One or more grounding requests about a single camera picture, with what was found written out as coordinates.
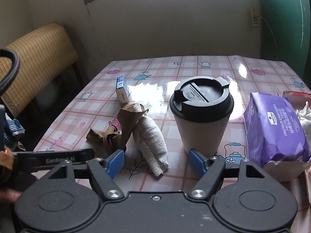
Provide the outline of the person's hand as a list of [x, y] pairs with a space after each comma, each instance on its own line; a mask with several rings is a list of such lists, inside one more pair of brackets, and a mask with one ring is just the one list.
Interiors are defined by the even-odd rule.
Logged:
[[1, 203], [15, 203], [21, 196], [22, 192], [14, 189], [4, 189], [0, 191], [0, 202]]

